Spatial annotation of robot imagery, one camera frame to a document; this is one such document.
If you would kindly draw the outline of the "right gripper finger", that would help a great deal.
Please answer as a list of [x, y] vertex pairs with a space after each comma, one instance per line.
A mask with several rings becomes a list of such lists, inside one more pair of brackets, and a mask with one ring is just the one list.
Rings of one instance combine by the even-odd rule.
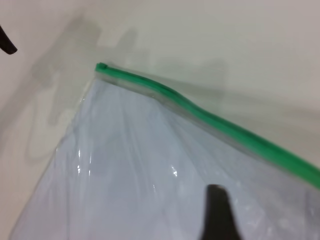
[[228, 192], [217, 184], [209, 184], [205, 194], [201, 240], [239, 240]]

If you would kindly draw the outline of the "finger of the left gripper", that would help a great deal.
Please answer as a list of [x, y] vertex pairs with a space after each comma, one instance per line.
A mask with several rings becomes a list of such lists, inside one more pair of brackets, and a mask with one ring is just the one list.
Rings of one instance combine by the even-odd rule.
[[3, 28], [0, 26], [0, 49], [8, 55], [13, 55], [18, 51], [12, 41], [4, 32]]

